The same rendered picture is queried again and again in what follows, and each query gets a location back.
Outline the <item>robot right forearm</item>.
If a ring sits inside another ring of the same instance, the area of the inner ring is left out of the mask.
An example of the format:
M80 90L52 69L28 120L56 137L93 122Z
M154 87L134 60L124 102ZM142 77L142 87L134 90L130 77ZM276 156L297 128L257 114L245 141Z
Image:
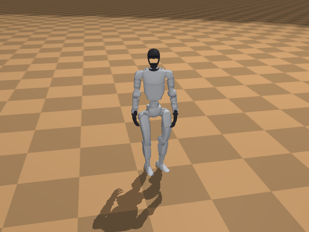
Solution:
M137 111L138 113L138 107L139 107L139 98L134 97L134 91L133 91L133 103L132 103L132 109L131 112L134 114L134 111Z

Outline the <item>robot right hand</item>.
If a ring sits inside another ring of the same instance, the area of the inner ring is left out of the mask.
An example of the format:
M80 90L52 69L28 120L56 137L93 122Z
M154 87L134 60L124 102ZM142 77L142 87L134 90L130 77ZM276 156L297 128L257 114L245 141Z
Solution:
M132 113L131 113L131 114L132 114ZM136 126L140 126L139 123L137 122L136 116L137 116L137 111L134 111L134 114L132 114L132 119L133 119L134 124L135 124Z

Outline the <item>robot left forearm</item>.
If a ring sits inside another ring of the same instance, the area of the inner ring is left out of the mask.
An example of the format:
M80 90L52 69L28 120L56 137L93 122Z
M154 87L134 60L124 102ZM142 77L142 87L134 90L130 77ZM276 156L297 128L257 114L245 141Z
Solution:
M171 101L171 107L172 107L173 113L174 113L174 110L177 110L177 113L178 113L177 95L174 97L170 97L170 101Z

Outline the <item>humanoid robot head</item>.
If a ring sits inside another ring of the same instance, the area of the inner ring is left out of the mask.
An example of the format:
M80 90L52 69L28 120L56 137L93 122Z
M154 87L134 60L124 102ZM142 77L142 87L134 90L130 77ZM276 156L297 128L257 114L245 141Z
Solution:
M152 69L149 69L149 70L151 70L151 71L158 71L159 68L158 69L156 69L156 68L157 68L157 66L159 64L159 60L160 60L160 53L159 53L159 51L157 49L150 49L148 51L147 57L148 57L148 62L150 64L150 67L152 68ZM152 59L157 58L158 62L157 63L150 63L149 59L151 59L151 58Z

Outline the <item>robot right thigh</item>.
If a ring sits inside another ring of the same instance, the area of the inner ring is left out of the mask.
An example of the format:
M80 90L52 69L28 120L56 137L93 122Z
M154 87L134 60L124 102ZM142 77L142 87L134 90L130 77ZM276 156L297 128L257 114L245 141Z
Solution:
M138 119L140 121L140 129L142 132L144 146L151 146L151 128L148 110L139 112Z

